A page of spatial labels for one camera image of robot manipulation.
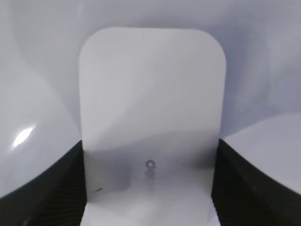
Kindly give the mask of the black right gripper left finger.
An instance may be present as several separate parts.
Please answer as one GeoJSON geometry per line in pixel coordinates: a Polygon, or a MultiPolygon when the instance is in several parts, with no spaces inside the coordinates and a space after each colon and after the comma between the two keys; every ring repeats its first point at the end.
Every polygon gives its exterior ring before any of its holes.
{"type": "Polygon", "coordinates": [[[0,200],[2,226],[79,226],[87,203],[82,142],[0,200]]]}

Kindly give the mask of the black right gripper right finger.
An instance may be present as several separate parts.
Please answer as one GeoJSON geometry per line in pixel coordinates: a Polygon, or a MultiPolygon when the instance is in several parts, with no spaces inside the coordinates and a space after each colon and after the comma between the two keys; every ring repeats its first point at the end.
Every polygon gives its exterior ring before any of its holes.
{"type": "Polygon", "coordinates": [[[211,197],[222,226],[299,226],[301,196],[220,139],[211,197]]]}

